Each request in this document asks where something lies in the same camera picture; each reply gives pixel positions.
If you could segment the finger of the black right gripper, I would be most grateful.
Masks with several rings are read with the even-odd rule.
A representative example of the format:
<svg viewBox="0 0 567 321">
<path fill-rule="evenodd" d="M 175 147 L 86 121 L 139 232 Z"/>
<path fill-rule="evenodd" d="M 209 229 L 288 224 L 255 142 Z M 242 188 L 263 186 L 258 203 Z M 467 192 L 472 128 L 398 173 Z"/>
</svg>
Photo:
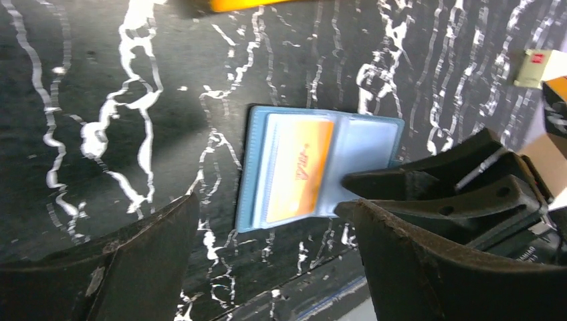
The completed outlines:
<svg viewBox="0 0 567 321">
<path fill-rule="evenodd" d="M 418 201 L 439 196 L 439 180 L 423 171 L 387 170 L 352 173 L 342 186 L 369 200 Z"/>
</svg>

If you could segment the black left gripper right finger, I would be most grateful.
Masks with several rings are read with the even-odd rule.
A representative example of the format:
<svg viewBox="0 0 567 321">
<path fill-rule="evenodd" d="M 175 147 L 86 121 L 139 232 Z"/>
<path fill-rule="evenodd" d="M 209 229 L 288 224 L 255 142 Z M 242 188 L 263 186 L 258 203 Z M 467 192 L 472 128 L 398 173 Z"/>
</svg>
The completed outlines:
<svg viewBox="0 0 567 321">
<path fill-rule="evenodd" d="M 471 249 L 365 199 L 339 203 L 354 224 L 379 320 L 565 320 L 566 268 Z"/>
</svg>

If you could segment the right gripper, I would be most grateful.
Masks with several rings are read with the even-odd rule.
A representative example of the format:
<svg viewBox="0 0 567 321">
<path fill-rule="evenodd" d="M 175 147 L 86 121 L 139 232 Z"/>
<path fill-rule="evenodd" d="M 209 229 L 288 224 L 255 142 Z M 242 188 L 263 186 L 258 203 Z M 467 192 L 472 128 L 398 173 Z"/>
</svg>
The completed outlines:
<svg viewBox="0 0 567 321">
<path fill-rule="evenodd" d="M 433 200 L 373 200 L 401 219 L 455 243 L 530 261 L 538 242 L 554 253 L 551 189 L 533 161 L 483 129 L 456 147 L 391 170 L 423 171 L 439 180 Z"/>
</svg>

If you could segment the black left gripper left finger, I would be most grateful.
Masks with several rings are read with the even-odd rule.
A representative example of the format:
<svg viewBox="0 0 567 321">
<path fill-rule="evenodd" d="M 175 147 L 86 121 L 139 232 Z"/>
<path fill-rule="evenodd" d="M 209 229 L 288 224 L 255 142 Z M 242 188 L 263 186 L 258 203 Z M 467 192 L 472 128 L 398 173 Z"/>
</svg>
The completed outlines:
<svg viewBox="0 0 567 321">
<path fill-rule="evenodd" d="M 172 320 L 199 220 L 196 195 L 103 237 L 1 266 L 2 320 Z"/>
</svg>

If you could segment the orange card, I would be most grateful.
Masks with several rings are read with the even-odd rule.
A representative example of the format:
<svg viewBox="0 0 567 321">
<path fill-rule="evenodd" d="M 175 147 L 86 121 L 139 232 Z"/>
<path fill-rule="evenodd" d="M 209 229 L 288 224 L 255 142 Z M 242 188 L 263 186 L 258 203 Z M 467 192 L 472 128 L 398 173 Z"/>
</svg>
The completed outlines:
<svg viewBox="0 0 567 321">
<path fill-rule="evenodd" d="M 277 123 L 277 150 L 265 222 L 272 224 L 316 210 L 334 123 L 324 119 Z"/>
</svg>

